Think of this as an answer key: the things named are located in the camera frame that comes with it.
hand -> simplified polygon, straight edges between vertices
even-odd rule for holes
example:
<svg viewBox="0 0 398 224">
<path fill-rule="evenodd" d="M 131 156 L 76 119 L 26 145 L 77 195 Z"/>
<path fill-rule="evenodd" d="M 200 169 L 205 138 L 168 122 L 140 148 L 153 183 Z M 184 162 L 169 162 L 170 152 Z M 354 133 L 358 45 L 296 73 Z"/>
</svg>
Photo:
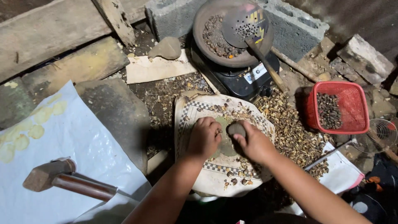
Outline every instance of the hand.
<svg viewBox="0 0 398 224">
<path fill-rule="evenodd" d="M 279 154 L 269 138 L 248 121 L 238 121 L 246 130 L 246 139 L 240 134 L 234 134 L 234 139 L 242 147 L 243 152 L 254 162 L 267 165 L 267 161 Z"/>
<path fill-rule="evenodd" d="M 188 153 L 203 160 L 209 158 L 221 142 L 221 124 L 212 117 L 199 118 L 193 125 Z"/>
</svg>

left hand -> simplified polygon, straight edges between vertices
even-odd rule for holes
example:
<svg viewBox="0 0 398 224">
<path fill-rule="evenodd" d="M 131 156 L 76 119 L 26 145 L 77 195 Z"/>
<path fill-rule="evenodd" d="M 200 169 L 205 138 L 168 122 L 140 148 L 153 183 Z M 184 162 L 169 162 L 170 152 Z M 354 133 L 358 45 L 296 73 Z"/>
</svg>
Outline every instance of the left hand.
<svg viewBox="0 0 398 224">
<path fill-rule="evenodd" d="M 221 142 L 221 124 L 212 117 L 199 118 L 193 125 L 189 139 L 188 154 L 199 156 L 206 160 L 216 150 Z"/>
</svg>

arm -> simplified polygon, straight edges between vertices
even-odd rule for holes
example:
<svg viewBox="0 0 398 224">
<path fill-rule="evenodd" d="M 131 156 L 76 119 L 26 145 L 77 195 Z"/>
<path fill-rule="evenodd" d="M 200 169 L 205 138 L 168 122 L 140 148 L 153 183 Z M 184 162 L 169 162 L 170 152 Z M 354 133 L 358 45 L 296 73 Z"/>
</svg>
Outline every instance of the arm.
<svg viewBox="0 0 398 224">
<path fill-rule="evenodd" d="M 369 224 L 361 214 L 312 176 L 304 172 L 289 158 L 279 154 L 275 146 L 260 130 L 247 121 L 240 121 L 248 139 L 235 134 L 245 154 L 267 167 L 275 179 L 313 219 L 323 224 Z"/>
<path fill-rule="evenodd" d="M 187 153 L 153 186 L 141 203 L 123 221 L 127 223 L 175 223 L 203 163 L 221 141 L 220 123 L 214 118 L 197 120 Z"/>
</svg>

stove label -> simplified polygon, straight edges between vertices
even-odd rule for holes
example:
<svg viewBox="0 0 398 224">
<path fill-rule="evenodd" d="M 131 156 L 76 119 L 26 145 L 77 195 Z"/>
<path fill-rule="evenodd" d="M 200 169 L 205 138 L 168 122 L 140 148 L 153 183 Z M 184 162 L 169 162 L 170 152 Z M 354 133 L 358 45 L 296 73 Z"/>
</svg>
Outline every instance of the stove label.
<svg viewBox="0 0 398 224">
<path fill-rule="evenodd" d="M 267 72 L 263 63 L 259 64 L 257 67 L 252 69 L 249 73 L 247 73 L 244 77 L 249 84 L 252 84 L 255 80 L 260 78 Z"/>
</svg>

spatula handle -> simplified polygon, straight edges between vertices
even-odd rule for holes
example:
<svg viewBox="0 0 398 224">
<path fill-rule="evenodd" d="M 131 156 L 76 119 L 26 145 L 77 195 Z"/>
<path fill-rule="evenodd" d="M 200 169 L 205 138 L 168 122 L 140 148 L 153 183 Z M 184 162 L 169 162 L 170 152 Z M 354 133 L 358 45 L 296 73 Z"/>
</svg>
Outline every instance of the spatula handle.
<svg viewBox="0 0 398 224">
<path fill-rule="evenodd" d="M 254 41 L 251 38 L 246 38 L 245 42 L 253 50 L 254 54 L 257 56 L 257 58 L 260 60 L 260 62 L 263 63 L 265 69 L 267 69 L 268 73 L 271 75 L 272 79 L 278 86 L 278 89 L 283 93 L 287 93 L 289 91 L 289 88 L 285 85 L 285 83 L 283 82 L 281 77 L 271 67 L 271 65 L 265 59 L 265 57 L 261 53 L 261 51 L 256 47 L 256 44 L 254 43 Z"/>
</svg>

